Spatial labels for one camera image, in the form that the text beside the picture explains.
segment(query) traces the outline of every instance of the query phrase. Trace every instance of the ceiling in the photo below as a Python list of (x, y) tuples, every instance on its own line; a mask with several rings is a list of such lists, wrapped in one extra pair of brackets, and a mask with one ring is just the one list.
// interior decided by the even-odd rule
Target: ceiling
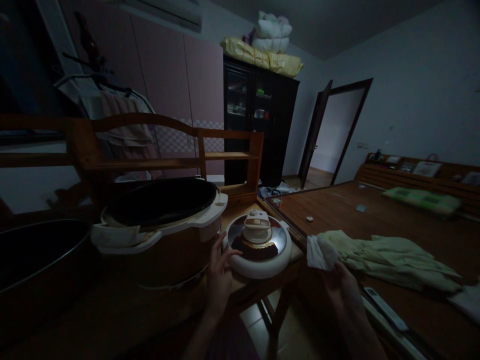
[(293, 27), (290, 42), (321, 60), (338, 55), (442, 2), (442, 0), (211, 1), (252, 23), (258, 20), (259, 10), (287, 17)]

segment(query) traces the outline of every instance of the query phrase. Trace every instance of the floor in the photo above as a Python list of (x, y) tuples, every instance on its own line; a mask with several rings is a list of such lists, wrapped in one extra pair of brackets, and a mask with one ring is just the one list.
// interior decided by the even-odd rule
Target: floor
[[(274, 309), (280, 298), (276, 290), (268, 296)], [(255, 304), (240, 314), (261, 360), (267, 358), (269, 333)], [(284, 359), (337, 359), (299, 300), (294, 297), (278, 335), (277, 356)]]
[[(333, 173), (323, 171), (314, 167), (310, 167), (308, 169), (308, 174), (306, 175), (305, 187), (304, 190), (311, 190), (317, 188), (323, 188), (330, 186), (332, 182), (332, 177), (334, 176)], [(290, 188), (299, 188), (300, 187), (300, 179), (298, 175), (289, 175), (284, 176), (283, 180), (285, 180), (286, 184)]]

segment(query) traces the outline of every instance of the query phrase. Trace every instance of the doorway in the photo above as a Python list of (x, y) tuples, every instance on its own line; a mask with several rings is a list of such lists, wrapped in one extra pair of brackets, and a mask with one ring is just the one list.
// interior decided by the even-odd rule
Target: doorway
[(298, 177), (301, 188), (333, 185), (373, 78), (318, 93)]

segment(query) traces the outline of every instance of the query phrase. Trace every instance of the pillow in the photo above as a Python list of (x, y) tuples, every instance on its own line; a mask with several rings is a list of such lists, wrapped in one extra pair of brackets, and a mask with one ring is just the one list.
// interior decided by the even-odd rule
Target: pillow
[(428, 210), (443, 218), (448, 218), (462, 206), (462, 202), (456, 197), (405, 187), (394, 187), (382, 192), (382, 195), (420, 209)]

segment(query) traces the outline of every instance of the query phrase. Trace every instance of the pink wardrobe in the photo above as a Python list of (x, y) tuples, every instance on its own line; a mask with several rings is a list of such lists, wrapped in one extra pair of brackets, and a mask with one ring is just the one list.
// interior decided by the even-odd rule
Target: pink wardrobe
[[(65, 20), (81, 59), (79, 26), (82, 13), (119, 86), (145, 95), (157, 114), (192, 127), (224, 128), (223, 51), (219, 44), (183, 34), (97, 0), (63, 0)], [(195, 157), (196, 139), (170, 128), (154, 126), (160, 156)], [(205, 151), (224, 151), (223, 139), (206, 138)], [(207, 162), (207, 175), (223, 175), (224, 162)], [(199, 169), (165, 170), (166, 178), (199, 175)]]

